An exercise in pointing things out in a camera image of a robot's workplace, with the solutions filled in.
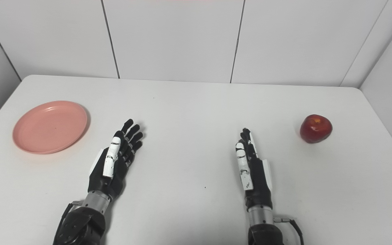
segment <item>white table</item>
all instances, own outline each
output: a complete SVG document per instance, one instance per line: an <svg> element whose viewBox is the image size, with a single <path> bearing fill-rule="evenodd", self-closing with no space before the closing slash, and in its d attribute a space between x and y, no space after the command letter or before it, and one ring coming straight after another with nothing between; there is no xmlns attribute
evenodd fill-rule
<svg viewBox="0 0 392 245"><path fill-rule="evenodd" d="M82 104L87 133L50 155L17 149L17 120L53 100ZM333 124L314 145L298 134L312 113ZM67 203L85 197L98 149L128 118L146 137L107 245L246 244L234 150L243 127L271 164L274 212L295 218L306 244L392 244L392 138L359 90L56 76L28 76L0 110L0 244L50 244ZM298 244L280 228L285 245Z"/></svg>

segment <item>silver cylindrical joint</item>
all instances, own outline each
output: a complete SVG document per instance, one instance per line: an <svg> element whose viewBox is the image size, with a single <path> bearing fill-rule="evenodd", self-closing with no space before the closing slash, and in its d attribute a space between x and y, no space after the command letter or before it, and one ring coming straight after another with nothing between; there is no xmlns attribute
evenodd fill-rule
<svg viewBox="0 0 392 245"><path fill-rule="evenodd" d="M255 205L247 210L250 226L258 224L273 224L272 209L268 206Z"/></svg>
<svg viewBox="0 0 392 245"><path fill-rule="evenodd" d="M104 214L110 204L110 200L111 198L102 191L90 191L81 206L95 209Z"/></svg>

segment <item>black fingertip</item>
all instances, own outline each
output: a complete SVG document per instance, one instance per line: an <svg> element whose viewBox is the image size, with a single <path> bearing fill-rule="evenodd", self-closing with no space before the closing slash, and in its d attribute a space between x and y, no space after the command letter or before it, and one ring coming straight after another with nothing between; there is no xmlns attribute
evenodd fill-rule
<svg viewBox="0 0 392 245"><path fill-rule="evenodd" d="M140 125L139 125L139 124L134 125L134 126L129 130L129 132L126 134L126 137L127 137L127 138L132 138L132 136L133 136L138 130L140 130Z"/></svg>
<svg viewBox="0 0 392 245"><path fill-rule="evenodd" d="M132 150L134 152L136 152L138 149L140 149L140 147L143 146L143 143L141 141L137 141L133 146L132 146Z"/></svg>
<svg viewBox="0 0 392 245"><path fill-rule="evenodd" d="M129 119L128 121L126 121L123 124L122 132L126 133L126 131L129 129L129 127L131 127L133 124L134 124L134 121L132 119Z"/></svg>
<svg viewBox="0 0 392 245"><path fill-rule="evenodd" d="M137 141L139 141L141 138L143 138L143 133L142 132L138 132L136 133L133 138L131 139L131 141L129 142L130 144L134 145Z"/></svg>
<svg viewBox="0 0 392 245"><path fill-rule="evenodd" d="M246 135L246 139L250 140L250 130L244 128L243 129L243 133L244 133L244 135Z"/></svg>
<svg viewBox="0 0 392 245"><path fill-rule="evenodd" d="M246 144L244 143L244 141L243 141L242 138L240 138L240 140L238 141L238 143L242 143L242 144L243 144L243 147L246 148Z"/></svg>
<svg viewBox="0 0 392 245"><path fill-rule="evenodd" d="M125 135L122 131L117 131L114 137L119 137L121 140L123 140L125 138Z"/></svg>
<svg viewBox="0 0 392 245"><path fill-rule="evenodd" d="M243 141L247 141L246 134L244 132L240 133L240 137L243 139Z"/></svg>

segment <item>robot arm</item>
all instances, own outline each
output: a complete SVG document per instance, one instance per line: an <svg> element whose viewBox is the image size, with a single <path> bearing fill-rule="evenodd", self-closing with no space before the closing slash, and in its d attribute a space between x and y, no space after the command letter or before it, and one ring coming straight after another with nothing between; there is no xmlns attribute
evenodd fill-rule
<svg viewBox="0 0 392 245"><path fill-rule="evenodd" d="M142 147L140 139L143 133L138 132L138 124L133 124L132 119L126 121L123 128L115 133L110 146L98 154L89 177L88 194L84 201L75 201L67 206L53 245L100 244L105 232L104 213L110 202L122 192L125 175L136 151Z"/></svg>
<svg viewBox="0 0 392 245"><path fill-rule="evenodd" d="M282 232L274 225L275 222L290 222L303 245L302 232L294 220L273 217L270 167L266 160L258 157L250 130L244 128L240 136L235 152L249 215L249 245L283 245Z"/></svg>

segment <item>red apple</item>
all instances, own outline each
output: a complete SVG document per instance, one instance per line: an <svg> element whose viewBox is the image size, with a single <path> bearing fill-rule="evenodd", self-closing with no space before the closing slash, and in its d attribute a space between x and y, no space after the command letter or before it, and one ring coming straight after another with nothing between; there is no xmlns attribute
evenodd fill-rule
<svg viewBox="0 0 392 245"><path fill-rule="evenodd" d="M331 122L320 115L309 115L300 127L300 136L307 143L318 143L328 138L332 132Z"/></svg>

